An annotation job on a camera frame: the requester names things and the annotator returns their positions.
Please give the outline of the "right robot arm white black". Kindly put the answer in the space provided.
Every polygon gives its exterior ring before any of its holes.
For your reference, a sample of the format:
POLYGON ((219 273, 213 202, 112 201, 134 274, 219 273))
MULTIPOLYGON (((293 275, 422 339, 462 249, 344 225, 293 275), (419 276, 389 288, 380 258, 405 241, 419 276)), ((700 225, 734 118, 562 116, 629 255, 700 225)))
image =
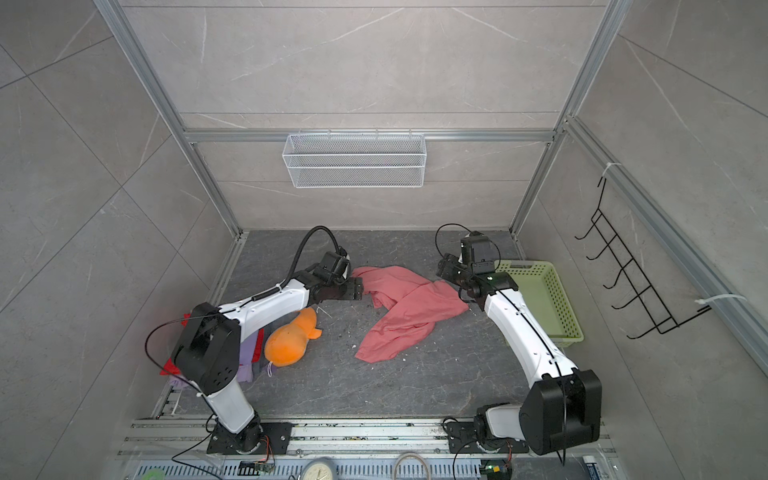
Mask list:
POLYGON ((482 270, 445 254, 438 276, 469 294, 493 321, 526 375, 523 403, 493 404, 474 417, 478 446, 494 450, 506 441, 523 442, 537 455, 564 452, 595 442, 601 432, 602 383, 581 370, 550 339, 506 272, 482 270))

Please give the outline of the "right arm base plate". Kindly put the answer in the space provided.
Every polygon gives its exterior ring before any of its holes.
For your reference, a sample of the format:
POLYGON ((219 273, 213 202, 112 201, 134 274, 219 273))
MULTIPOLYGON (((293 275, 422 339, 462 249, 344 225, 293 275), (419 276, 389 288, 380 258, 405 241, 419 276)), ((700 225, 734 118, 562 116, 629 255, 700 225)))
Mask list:
POLYGON ((449 451, 452 454, 507 455, 529 452, 528 445, 516 439, 479 441, 472 422, 457 421, 448 417, 441 423, 441 428, 448 439, 449 451))

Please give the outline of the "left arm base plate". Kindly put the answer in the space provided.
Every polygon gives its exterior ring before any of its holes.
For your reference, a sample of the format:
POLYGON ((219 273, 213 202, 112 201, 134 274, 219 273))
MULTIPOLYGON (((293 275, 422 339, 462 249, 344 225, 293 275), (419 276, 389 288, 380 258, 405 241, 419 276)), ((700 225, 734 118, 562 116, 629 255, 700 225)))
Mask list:
POLYGON ((217 423, 207 446, 208 454, 284 455, 287 453, 293 424, 289 422, 249 425, 240 433, 232 433, 217 423))

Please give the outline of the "pink t shirt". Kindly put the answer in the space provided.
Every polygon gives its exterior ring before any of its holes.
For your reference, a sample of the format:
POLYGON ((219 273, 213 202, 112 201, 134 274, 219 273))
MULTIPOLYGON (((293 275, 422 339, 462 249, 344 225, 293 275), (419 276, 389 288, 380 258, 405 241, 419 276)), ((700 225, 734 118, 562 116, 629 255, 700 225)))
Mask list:
POLYGON ((362 280, 373 305, 387 310, 356 353, 366 363, 394 359, 426 339, 438 322, 469 310, 449 283, 430 281, 401 266, 359 267, 353 276, 362 280))

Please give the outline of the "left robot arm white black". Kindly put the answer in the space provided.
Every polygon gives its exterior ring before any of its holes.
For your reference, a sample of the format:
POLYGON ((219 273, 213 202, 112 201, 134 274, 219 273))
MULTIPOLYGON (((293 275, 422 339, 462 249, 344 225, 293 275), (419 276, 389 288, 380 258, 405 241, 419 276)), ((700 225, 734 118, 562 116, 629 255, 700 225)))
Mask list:
POLYGON ((325 300, 356 301, 363 280, 302 270, 246 300, 196 306, 170 361, 202 395, 216 418, 210 453, 251 454, 266 446, 260 418, 236 379, 241 344, 272 322, 325 300))

